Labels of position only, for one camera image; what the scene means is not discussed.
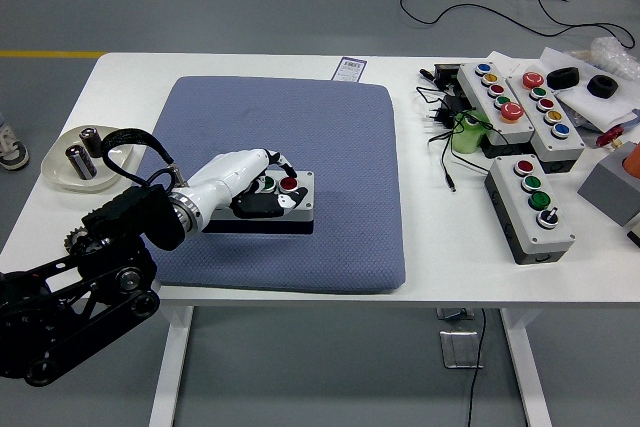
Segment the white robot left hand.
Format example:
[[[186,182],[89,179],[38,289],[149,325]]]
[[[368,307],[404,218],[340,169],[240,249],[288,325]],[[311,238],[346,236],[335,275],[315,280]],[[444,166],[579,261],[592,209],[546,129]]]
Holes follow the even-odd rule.
[[[170,194],[189,235],[313,231],[314,174],[263,148],[220,154]]]

